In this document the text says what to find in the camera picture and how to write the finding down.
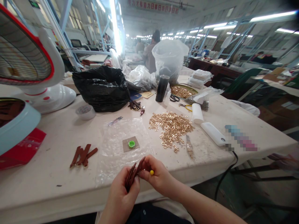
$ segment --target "white fan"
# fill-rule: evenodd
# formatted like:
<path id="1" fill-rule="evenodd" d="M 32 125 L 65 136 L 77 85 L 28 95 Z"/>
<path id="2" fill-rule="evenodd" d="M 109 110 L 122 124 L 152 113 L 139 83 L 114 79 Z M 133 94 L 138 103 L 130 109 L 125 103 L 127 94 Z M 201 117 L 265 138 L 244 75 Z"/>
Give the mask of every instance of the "white fan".
<path id="1" fill-rule="evenodd" d="M 17 86 L 13 97 L 31 104 L 41 114 L 71 104 L 76 93 L 59 82 L 64 64 L 54 43 L 41 28 L 35 37 L 0 4 L 0 84 Z"/>

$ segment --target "fan grille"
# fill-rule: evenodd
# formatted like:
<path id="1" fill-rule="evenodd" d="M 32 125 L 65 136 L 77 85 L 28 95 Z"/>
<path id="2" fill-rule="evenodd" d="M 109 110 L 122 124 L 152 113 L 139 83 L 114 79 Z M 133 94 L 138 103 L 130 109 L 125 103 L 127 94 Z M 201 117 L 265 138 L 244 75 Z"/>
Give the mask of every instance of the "fan grille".
<path id="1" fill-rule="evenodd" d="M 0 10 L 0 83 L 39 84 L 51 75 L 51 63 L 36 41 L 12 17 L 9 12 Z"/>

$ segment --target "white power bank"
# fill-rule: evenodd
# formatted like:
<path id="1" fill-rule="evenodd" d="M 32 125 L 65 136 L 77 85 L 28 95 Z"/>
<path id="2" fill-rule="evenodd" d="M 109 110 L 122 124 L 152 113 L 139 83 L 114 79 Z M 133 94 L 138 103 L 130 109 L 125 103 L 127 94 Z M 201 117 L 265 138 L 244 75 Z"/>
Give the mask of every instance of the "white power bank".
<path id="1" fill-rule="evenodd" d="M 210 138 L 216 143 L 218 146 L 225 145 L 225 137 L 218 131 L 217 128 L 210 122 L 205 122 L 200 125 L 203 130 L 210 136 Z"/>

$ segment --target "person's right hand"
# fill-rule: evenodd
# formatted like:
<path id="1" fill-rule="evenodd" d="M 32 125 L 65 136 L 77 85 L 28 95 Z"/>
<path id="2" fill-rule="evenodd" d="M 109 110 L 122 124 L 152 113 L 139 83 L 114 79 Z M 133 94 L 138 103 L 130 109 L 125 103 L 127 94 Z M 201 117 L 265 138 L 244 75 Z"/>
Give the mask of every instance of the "person's right hand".
<path id="1" fill-rule="evenodd" d="M 156 191 L 165 197 L 173 198 L 177 180 L 168 172 L 164 164 L 152 155 L 145 157 L 139 177 L 149 182 Z"/>

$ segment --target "hand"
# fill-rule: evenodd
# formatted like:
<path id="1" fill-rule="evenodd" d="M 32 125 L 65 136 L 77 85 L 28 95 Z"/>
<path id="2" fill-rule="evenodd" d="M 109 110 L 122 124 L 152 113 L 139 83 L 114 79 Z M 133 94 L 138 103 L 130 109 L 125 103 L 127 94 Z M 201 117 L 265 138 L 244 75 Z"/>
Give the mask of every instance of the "hand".
<path id="1" fill-rule="evenodd" d="M 126 166 L 114 178 L 100 224 L 121 224 L 129 218 L 140 189 L 139 177 L 136 176 L 130 191 L 127 192 L 125 181 L 129 171 L 130 167 Z"/>
<path id="2" fill-rule="evenodd" d="M 175 186 L 178 181 L 168 172 L 164 164 L 152 155 L 145 157 L 139 176 L 149 182 L 163 196 L 171 199 L 175 196 Z"/>

